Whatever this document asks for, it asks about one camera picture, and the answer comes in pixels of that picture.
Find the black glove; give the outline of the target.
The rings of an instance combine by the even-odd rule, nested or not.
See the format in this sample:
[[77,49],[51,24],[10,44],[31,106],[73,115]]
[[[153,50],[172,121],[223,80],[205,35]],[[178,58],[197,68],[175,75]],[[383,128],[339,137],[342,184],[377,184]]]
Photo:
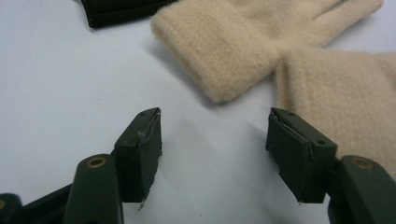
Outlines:
[[154,15],[176,0],[80,0],[91,28],[101,28]]

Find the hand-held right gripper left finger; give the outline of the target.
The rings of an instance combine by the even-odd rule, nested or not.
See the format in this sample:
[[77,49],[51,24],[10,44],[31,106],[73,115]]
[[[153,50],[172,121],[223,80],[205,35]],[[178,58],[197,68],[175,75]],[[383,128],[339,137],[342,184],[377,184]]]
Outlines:
[[124,203],[142,203],[149,196],[162,151],[161,109],[138,113],[116,141],[120,195]]

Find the beige knitted glove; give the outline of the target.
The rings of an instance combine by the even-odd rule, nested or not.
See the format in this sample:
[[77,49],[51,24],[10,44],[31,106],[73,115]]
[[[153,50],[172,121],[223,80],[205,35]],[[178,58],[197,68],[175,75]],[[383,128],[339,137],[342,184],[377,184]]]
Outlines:
[[276,105],[396,180],[396,52],[295,49],[276,69]]
[[228,102],[276,70],[288,51],[324,47],[384,0],[178,0],[152,33],[204,94]]

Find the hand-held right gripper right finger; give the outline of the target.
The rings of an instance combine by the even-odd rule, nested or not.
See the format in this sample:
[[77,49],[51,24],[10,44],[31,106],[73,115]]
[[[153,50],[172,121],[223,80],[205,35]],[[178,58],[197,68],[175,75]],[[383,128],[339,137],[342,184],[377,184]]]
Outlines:
[[325,171],[335,161],[337,145],[297,114],[272,107],[266,150],[299,203],[322,203]]

